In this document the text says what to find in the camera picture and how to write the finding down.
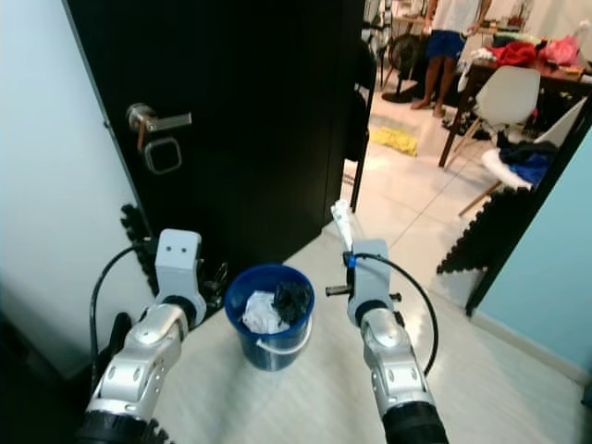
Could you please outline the white wrapper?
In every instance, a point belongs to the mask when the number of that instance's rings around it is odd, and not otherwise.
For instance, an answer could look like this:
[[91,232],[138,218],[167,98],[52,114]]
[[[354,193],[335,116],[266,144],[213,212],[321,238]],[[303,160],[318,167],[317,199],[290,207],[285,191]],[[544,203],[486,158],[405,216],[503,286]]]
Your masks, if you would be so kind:
[[338,230],[346,253],[354,250],[354,232],[352,232],[352,210],[347,200],[341,199],[330,206],[331,219]]

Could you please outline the blue plastic bucket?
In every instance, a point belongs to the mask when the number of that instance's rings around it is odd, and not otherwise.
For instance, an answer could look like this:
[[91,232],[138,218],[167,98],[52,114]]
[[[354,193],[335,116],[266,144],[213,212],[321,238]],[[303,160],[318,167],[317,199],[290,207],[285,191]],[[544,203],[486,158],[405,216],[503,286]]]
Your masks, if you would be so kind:
[[[283,290],[295,290],[296,316],[275,333],[255,333],[242,317],[257,292],[278,297]],[[241,271],[228,284],[224,313],[240,339],[242,355],[259,371],[277,372],[291,367],[312,339],[315,292],[310,279],[284,264],[261,264]]]

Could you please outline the black crumpled cloth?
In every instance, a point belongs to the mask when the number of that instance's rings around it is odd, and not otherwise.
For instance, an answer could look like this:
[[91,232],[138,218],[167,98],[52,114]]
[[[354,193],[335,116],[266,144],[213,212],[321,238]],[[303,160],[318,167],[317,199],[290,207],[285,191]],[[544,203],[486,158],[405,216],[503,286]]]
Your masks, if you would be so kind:
[[308,314],[314,296],[313,288],[309,284],[284,280],[277,284],[272,297],[272,308],[284,325],[293,327]]

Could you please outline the white crumpled paper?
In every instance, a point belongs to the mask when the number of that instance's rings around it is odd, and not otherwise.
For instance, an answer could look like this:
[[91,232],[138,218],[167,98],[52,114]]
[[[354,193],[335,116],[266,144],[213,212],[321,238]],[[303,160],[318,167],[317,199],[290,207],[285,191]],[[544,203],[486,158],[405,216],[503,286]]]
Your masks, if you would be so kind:
[[290,326],[275,308],[275,293],[255,291],[246,301],[240,321],[258,335],[271,335],[287,330]]

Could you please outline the square door lock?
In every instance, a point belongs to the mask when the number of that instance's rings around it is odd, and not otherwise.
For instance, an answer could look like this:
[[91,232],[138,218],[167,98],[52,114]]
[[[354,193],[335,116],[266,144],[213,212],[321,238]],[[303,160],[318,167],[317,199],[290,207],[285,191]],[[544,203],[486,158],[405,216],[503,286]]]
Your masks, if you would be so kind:
[[183,157],[180,143],[174,137],[157,137],[142,149],[145,169],[154,175],[165,175],[181,169]]

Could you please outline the black door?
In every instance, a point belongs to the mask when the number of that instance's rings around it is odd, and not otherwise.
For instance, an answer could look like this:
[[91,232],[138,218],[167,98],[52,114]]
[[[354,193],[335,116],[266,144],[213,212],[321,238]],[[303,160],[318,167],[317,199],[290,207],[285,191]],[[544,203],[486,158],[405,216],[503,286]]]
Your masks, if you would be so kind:
[[[195,231],[205,264],[282,263],[341,194],[366,0],[64,0],[109,137],[148,228]],[[154,175],[127,109],[191,125]]]

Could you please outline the yellow floor rag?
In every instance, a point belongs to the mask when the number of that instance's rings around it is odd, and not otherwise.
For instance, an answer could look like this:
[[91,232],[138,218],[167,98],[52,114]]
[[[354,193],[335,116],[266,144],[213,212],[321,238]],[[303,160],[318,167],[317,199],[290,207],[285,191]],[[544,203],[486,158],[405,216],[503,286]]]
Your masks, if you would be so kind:
[[410,157],[418,156],[417,137],[400,129],[388,127],[369,128],[369,142],[385,145],[385,147],[392,148],[393,151]]

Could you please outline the dark wooden table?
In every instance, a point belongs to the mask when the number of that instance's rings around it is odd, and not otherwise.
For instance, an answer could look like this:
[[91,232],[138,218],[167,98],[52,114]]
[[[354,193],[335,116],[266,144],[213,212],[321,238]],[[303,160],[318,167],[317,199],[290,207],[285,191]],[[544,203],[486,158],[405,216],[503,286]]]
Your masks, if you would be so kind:
[[449,163],[453,148],[460,145],[457,136],[470,139],[483,124],[491,134],[511,124],[525,122],[536,109],[541,92],[568,93],[575,98],[592,94],[592,73],[572,73],[565,68],[550,68],[536,62],[529,68],[491,62],[473,62],[469,65],[468,81],[458,97],[457,113],[448,126],[449,135],[438,165]]

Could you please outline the blue clothes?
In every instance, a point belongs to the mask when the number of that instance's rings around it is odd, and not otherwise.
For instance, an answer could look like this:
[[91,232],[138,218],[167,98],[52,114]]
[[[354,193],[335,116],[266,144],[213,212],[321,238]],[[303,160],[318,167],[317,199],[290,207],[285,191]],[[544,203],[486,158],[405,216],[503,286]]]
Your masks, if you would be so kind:
[[551,153],[531,153],[520,161],[512,162],[509,169],[530,185],[537,186],[549,172],[553,159],[554,155]]

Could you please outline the black clothes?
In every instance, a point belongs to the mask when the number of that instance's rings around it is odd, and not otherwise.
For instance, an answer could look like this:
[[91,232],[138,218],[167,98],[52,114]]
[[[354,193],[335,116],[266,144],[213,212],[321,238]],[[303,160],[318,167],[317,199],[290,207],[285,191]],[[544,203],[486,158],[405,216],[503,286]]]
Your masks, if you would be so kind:
[[512,142],[504,132],[499,132],[496,148],[503,164],[520,167],[548,167],[560,149],[551,142]]

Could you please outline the black standing fan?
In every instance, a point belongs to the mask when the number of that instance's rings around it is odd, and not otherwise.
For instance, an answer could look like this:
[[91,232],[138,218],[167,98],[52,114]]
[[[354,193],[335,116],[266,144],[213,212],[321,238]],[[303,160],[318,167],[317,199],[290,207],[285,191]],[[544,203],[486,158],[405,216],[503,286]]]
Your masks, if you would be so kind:
[[422,58],[423,35],[415,33],[405,33],[399,35],[388,50],[388,61],[390,67],[398,72],[396,80],[396,90],[394,92],[385,92],[382,94],[382,100],[394,103],[395,105],[407,105],[413,101],[410,92],[404,92],[402,84],[404,80],[409,80],[414,72],[415,64]]

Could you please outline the person in white shirt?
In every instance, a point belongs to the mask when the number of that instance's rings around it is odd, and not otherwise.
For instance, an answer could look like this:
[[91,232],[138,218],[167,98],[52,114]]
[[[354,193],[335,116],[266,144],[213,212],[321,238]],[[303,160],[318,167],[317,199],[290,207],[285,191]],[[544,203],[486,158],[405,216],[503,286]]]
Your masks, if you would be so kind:
[[458,59],[468,35],[485,21],[491,0],[430,0],[425,21],[430,31],[425,50],[424,97],[414,110],[431,107],[435,117],[444,117],[444,98],[456,76]]

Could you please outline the red cloth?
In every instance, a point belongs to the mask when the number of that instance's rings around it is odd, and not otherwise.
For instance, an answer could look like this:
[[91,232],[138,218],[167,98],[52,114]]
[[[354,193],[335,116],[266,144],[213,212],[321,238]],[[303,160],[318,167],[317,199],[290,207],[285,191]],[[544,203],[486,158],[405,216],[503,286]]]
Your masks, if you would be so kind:
[[491,54],[495,56],[496,67],[532,68],[538,60],[536,43],[514,41],[501,47],[491,48]]

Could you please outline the pink bag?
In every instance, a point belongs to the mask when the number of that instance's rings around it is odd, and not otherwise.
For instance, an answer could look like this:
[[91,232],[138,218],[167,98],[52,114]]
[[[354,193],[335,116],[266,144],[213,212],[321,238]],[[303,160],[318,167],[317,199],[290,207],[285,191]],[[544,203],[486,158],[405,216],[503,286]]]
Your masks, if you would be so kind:
[[578,38],[570,34],[560,39],[546,41],[546,45],[538,51],[538,58],[560,67],[578,65],[580,62]]

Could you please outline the black door frame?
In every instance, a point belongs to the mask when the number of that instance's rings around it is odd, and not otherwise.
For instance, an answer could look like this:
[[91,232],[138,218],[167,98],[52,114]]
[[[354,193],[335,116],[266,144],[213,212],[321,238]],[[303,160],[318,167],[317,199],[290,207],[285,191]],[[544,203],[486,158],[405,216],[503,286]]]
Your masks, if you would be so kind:
[[544,202],[551,194],[551,191],[553,191],[555,186],[558,185],[563,172],[565,172],[567,166],[571,164],[575,154],[579,152],[579,145],[589,130],[592,130],[592,94],[587,96],[583,109],[580,110],[570,135],[566,137],[559,152],[554,156],[553,161],[551,161],[551,165],[549,169],[547,169],[547,174],[542,179],[540,185],[535,186],[533,189],[533,191],[536,191],[536,203],[532,203],[528,207],[527,215],[529,216],[529,219],[527,228],[525,228],[524,233],[522,233],[521,236],[515,236],[512,238],[509,248],[507,248],[504,253],[499,254],[498,257],[495,258],[495,261],[492,262],[491,266],[486,267],[485,275],[478,280],[476,288],[471,291],[469,300],[465,302],[464,310],[467,315],[471,316],[476,313],[476,309],[481,307],[482,302],[487,299],[492,284],[494,284],[496,278],[499,277],[500,272],[506,269],[509,257],[514,253],[516,246],[520,244],[529,225],[533,223],[534,219],[536,219],[538,212],[540,212],[541,207],[544,206]]

